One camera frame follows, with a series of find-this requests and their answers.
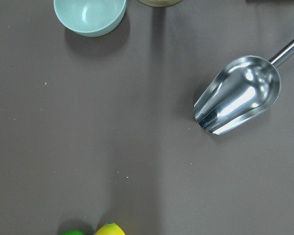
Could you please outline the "steel ice scoop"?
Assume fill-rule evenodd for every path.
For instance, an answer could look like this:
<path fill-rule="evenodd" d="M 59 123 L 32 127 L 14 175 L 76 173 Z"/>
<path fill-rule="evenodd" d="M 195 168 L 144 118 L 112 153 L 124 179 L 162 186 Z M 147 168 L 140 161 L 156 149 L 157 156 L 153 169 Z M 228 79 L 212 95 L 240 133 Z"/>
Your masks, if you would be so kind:
<path fill-rule="evenodd" d="M 230 62 L 194 104 L 206 132 L 222 135 L 267 111 L 281 91 L 277 68 L 294 54 L 294 39 L 269 60 L 247 55 Z"/>

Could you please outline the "upper whole yellow lemon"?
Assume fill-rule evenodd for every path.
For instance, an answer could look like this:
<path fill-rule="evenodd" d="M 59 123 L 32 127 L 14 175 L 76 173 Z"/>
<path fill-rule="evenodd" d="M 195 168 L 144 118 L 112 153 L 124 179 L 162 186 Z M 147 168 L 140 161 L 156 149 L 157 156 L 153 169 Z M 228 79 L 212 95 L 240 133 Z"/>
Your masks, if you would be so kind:
<path fill-rule="evenodd" d="M 109 221 L 100 227 L 95 235 L 125 235 L 123 229 L 116 223 Z"/>

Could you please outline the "green lime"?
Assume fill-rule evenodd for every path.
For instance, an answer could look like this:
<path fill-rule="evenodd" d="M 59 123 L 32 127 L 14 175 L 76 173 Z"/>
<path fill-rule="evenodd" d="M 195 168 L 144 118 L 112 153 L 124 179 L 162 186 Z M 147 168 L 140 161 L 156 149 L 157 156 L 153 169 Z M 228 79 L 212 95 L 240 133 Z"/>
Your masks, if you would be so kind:
<path fill-rule="evenodd" d="M 69 230 L 60 233 L 60 235 L 85 235 L 82 231 L 79 230 Z"/>

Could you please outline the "wooden glass rack stand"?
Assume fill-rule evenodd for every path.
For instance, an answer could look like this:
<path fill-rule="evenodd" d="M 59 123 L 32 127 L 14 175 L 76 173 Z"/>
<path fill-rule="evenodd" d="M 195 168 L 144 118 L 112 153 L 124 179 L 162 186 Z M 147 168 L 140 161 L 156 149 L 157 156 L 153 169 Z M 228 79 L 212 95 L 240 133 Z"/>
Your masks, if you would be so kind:
<path fill-rule="evenodd" d="M 182 2 L 182 0 L 139 0 L 142 4 L 152 7 L 168 7 Z"/>

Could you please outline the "mint green bowl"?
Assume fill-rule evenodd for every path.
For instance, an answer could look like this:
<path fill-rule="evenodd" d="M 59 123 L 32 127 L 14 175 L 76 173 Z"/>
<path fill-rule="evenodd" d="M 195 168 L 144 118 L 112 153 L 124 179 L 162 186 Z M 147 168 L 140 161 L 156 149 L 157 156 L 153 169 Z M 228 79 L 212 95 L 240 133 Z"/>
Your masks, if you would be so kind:
<path fill-rule="evenodd" d="M 86 37 L 98 37 L 114 30 L 123 19 L 125 0 L 55 0 L 58 20 L 67 29 Z"/>

